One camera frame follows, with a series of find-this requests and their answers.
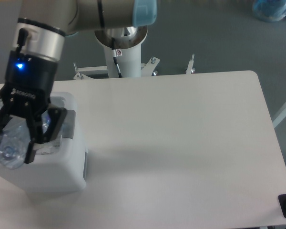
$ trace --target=bolt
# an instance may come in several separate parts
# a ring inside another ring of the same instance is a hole
[[[76,66],[76,63],[73,63],[73,65],[74,65],[75,72],[78,72],[78,68]]]

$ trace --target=clear plastic bottle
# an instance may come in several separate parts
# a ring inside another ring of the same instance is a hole
[[[47,112],[42,114],[42,121],[43,132],[45,132],[51,121]],[[19,168],[24,163],[29,142],[30,133],[26,121],[13,118],[0,135],[0,163],[9,169]],[[40,148],[50,148],[52,145],[45,143]]]
[[[279,21],[286,16],[286,0],[255,0],[252,11],[263,21]]]

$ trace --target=light blue joint cap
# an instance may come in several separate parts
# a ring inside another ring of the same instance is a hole
[[[157,0],[135,0],[133,26],[151,25],[157,18]]]

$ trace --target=white container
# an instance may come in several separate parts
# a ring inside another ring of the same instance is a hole
[[[70,93],[52,93],[51,100],[59,107],[77,112],[76,101]],[[84,189],[88,151],[76,117],[74,121],[73,136],[62,138],[57,152],[38,154],[32,163],[14,170],[0,164],[0,177],[26,192],[74,192]]]

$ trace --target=gray floor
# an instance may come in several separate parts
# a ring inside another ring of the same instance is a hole
[[[0,83],[20,9],[20,0],[0,2]],[[182,74],[192,53],[197,73],[255,71],[273,116],[286,101],[286,20],[266,23],[251,13],[251,0],[159,0],[142,61],[161,59],[159,74]],[[105,65],[92,31],[69,37],[57,80],[71,80],[78,67]],[[286,162],[286,120],[276,129]]]

